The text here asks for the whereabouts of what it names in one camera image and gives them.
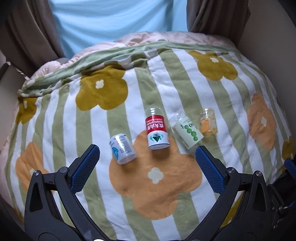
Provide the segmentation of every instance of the plastic bottle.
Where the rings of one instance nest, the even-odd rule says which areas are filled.
[[[148,148],[158,150],[170,146],[163,111],[159,107],[150,107],[145,111]]]
[[[169,124],[179,140],[186,146],[187,150],[195,147],[197,143],[203,138],[198,128],[186,116],[183,111],[180,111],[172,116]]]
[[[214,135],[218,132],[215,112],[211,108],[206,108],[200,113],[200,132],[204,136]]]
[[[112,136],[109,145],[119,164],[125,164],[137,157],[132,144],[125,134]]]

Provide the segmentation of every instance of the red label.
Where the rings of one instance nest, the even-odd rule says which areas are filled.
[[[146,119],[146,129],[149,134],[152,131],[166,131],[165,119],[161,115],[152,115]]]

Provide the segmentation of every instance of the blanket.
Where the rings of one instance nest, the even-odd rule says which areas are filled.
[[[200,112],[214,109],[218,133],[199,144],[238,172],[260,170],[267,183],[294,155],[273,86],[233,48],[158,41],[93,52],[26,81],[18,96],[5,165],[14,208],[24,215],[34,170],[55,172],[96,144],[100,160],[76,195],[114,240],[182,240],[218,198],[169,126],[170,147],[148,149],[145,110],[150,106],[164,111],[167,125],[184,111],[198,126]],[[127,135],[137,153],[123,165],[109,146],[118,133]],[[54,198],[72,225],[56,192]]]

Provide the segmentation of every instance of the mustard yellow flower pattern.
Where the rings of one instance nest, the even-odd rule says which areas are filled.
[[[295,149],[294,149],[294,140],[292,136],[289,137],[289,140],[284,141],[283,143],[283,150],[281,157],[286,160],[288,158],[293,159],[295,156]]]
[[[125,69],[116,64],[83,75],[76,96],[77,107],[86,111],[99,105],[111,110],[124,103],[128,96],[127,83],[122,79],[124,74]]]
[[[20,122],[26,124],[36,114],[36,100],[37,98],[24,98],[20,100],[20,108],[15,119],[17,124]]]
[[[237,78],[238,73],[234,66],[224,61],[221,57],[218,57],[214,52],[202,54],[193,50],[189,54],[198,59],[197,67],[208,79],[218,81],[223,76],[229,80],[235,80]]]

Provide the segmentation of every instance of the bed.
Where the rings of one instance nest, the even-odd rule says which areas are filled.
[[[68,56],[81,46],[68,48]],[[268,77],[220,36],[145,31],[100,42],[66,62],[44,64],[17,97],[0,153],[1,196],[23,218],[33,171],[56,172],[96,144],[100,160],[77,197],[113,240],[182,240],[219,197],[168,125],[179,111],[198,126],[200,112],[213,108],[218,133],[199,144],[227,167],[260,170],[267,183],[295,155],[285,111]],[[144,111],[151,105],[164,111],[169,149],[148,150]],[[128,136],[138,155],[124,165],[109,147],[118,133]],[[149,175],[155,171],[157,180]],[[64,221],[73,225],[53,195]]]

